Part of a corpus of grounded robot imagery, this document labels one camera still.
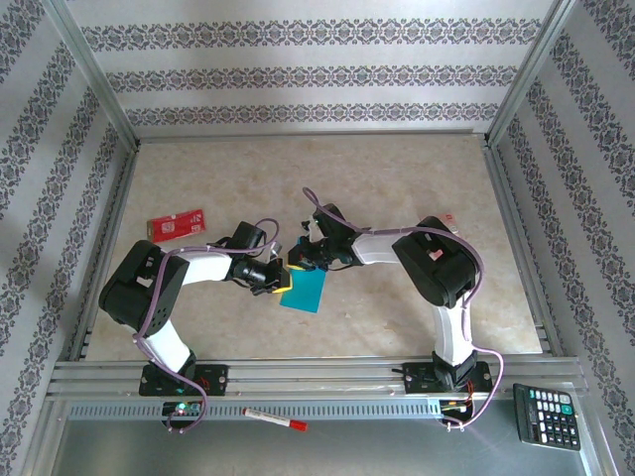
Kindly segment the red card packet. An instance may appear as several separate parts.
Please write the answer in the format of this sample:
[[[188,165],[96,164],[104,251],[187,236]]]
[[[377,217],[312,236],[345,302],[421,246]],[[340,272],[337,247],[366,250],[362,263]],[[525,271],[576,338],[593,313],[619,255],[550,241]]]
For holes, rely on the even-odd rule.
[[[206,230],[202,209],[166,215],[147,222],[147,236],[153,243],[189,237]]]

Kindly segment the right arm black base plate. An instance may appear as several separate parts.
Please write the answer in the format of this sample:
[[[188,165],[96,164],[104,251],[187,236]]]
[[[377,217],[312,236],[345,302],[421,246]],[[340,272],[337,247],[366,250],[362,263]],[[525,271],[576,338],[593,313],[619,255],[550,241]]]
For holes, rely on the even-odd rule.
[[[402,365],[403,384],[408,395],[466,394],[467,384],[473,385],[476,393],[488,393],[493,389],[493,379],[486,362],[478,361],[458,387],[450,388],[441,382],[435,373],[433,362],[407,362]]]

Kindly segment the aluminium table edge rail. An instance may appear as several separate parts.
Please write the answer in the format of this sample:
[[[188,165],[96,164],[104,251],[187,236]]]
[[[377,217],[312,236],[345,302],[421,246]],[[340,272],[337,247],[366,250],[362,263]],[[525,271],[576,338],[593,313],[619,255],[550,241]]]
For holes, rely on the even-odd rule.
[[[206,136],[165,136],[165,137],[145,137],[139,139],[139,145],[172,145],[172,144],[194,144],[194,143],[231,143],[231,142],[253,142],[270,140],[304,140],[321,138],[357,138],[357,137],[417,137],[417,136],[484,136],[484,133],[477,133],[468,129],[432,129],[432,130],[342,130],[342,131],[315,131],[315,132],[292,132],[292,133],[263,133],[246,135],[206,135]]]
[[[568,352],[554,324],[509,181],[497,152],[485,140],[481,141],[481,150],[543,353],[565,357]]]
[[[83,283],[83,294],[78,305],[76,320],[65,341],[60,356],[61,361],[78,361],[85,357],[86,341],[90,339],[89,334],[98,314],[98,298],[107,279],[139,148],[140,145],[137,145],[122,162],[110,189]]]

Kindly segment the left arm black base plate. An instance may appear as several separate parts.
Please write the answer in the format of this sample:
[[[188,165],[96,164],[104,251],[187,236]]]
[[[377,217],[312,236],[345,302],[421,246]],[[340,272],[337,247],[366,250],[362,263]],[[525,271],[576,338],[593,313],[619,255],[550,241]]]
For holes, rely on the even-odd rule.
[[[188,370],[187,378],[200,386],[208,396],[222,397],[228,383],[226,365],[195,364]],[[175,379],[155,364],[143,368],[138,389],[142,397],[196,397],[200,392],[179,379]]]

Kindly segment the blue square paper sheet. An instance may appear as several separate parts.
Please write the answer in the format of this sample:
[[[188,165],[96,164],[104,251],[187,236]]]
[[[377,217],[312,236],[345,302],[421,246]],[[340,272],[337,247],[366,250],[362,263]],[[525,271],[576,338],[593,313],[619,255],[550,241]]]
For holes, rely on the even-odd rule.
[[[299,240],[309,241],[308,237],[305,236],[300,237],[297,243]],[[313,262],[314,256],[311,258],[292,259],[305,259]],[[326,271],[319,268],[311,272],[290,269],[289,273],[292,276],[293,288],[282,294],[280,305],[290,309],[317,313],[321,302]]]

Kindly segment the black calculator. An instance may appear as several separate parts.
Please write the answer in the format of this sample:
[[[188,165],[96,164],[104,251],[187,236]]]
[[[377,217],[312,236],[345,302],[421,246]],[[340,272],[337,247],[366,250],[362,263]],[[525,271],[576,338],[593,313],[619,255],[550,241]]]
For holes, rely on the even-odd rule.
[[[515,383],[513,399],[521,442],[576,452],[581,450],[576,412],[569,393]]]

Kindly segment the white marker with red cap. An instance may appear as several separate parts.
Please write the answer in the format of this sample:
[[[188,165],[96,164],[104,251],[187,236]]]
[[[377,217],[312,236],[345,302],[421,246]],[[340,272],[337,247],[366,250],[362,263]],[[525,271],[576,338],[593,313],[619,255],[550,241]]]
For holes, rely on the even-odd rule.
[[[257,411],[250,408],[243,409],[242,414],[245,417],[261,420],[267,423],[271,423],[271,424],[275,424],[275,425],[279,425],[283,427],[288,427],[300,432],[307,432],[309,429],[309,425],[304,421],[288,418],[285,416],[276,416],[273,414]]]

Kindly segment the aluminium frame post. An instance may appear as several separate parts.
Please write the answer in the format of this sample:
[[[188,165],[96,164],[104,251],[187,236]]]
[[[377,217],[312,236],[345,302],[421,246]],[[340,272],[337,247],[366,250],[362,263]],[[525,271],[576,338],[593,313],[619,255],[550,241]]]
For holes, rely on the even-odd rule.
[[[41,3],[88,85],[104,107],[110,122],[124,140],[127,148],[137,152],[140,140],[65,0],[41,0]]]
[[[554,0],[537,37],[523,59],[509,91],[485,134],[485,143],[493,149],[501,140],[527,91],[540,73],[560,31],[566,25],[577,0]]]

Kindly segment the grey metal shelf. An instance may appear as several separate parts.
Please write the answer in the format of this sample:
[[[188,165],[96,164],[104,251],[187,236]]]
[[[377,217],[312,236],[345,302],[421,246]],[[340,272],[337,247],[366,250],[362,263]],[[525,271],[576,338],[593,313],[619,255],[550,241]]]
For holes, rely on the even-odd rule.
[[[511,425],[444,431],[429,421],[72,421],[54,476],[586,476],[579,455],[521,443]]]

